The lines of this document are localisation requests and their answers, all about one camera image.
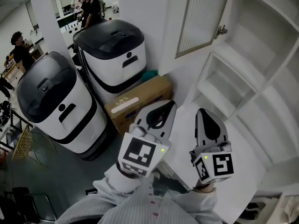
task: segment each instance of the gray floor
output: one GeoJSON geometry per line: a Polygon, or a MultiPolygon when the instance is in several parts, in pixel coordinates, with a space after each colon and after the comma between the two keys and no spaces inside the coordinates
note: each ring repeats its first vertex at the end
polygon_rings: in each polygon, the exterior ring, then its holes
{"type": "MultiPolygon", "coordinates": [[[[54,143],[57,152],[53,152],[50,142],[43,136],[33,134],[33,140],[38,159],[49,168],[30,158],[12,161],[11,152],[7,157],[6,190],[12,186],[27,187],[31,193],[47,193],[57,216],[86,196],[85,190],[93,188],[94,180],[104,177],[104,172],[116,162],[121,145],[117,135],[103,154],[92,161],[84,161],[57,143],[54,143]]],[[[45,215],[44,211],[49,210],[45,199],[36,201],[41,216],[45,215]]]]}

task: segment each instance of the white cabinet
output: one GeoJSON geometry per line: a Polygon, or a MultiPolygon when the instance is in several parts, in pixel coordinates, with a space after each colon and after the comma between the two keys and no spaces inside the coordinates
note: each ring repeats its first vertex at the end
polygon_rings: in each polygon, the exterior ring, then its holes
{"type": "Polygon", "coordinates": [[[215,112],[236,127],[269,173],[280,174],[284,185],[299,182],[286,168],[294,169],[299,157],[299,0],[227,0],[219,24],[227,34],[177,59],[180,40],[170,45],[168,36],[188,31],[180,23],[166,32],[160,73],[210,52],[184,106],[196,100],[215,112]]]}

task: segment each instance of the black chair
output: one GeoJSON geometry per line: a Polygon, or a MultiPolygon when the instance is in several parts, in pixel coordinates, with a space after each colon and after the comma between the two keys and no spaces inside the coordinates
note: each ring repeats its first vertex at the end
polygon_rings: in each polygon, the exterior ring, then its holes
{"type": "Polygon", "coordinates": [[[55,222],[57,220],[48,195],[42,193],[32,194],[29,192],[28,188],[24,187],[13,188],[12,192],[5,192],[6,199],[8,199],[8,195],[13,195],[15,203],[17,204],[18,211],[20,212],[20,215],[26,220],[26,222],[38,224],[41,221],[55,222]],[[41,216],[37,212],[33,196],[43,196],[46,198],[55,220],[41,218],[41,216]]]}

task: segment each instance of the frosted glass panel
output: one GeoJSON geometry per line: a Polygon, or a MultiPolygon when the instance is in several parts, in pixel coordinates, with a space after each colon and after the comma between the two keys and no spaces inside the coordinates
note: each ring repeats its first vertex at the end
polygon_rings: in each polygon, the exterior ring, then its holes
{"type": "Polygon", "coordinates": [[[227,0],[188,0],[177,57],[212,44],[227,0]]]}

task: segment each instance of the white pillar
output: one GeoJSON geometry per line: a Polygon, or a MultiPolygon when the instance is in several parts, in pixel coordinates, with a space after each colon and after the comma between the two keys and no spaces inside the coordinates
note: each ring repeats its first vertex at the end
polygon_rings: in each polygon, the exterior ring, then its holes
{"type": "Polygon", "coordinates": [[[31,3],[36,21],[49,51],[58,52],[73,64],[57,23],[51,0],[31,0],[31,3]]]}
{"type": "Polygon", "coordinates": [[[55,0],[55,1],[56,1],[57,9],[58,9],[58,12],[59,12],[59,16],[60,16],[60,18],[63,18],[64,17],[64,12],[62,10],[61,2],[60,2],[60,0],[55,0]]]}

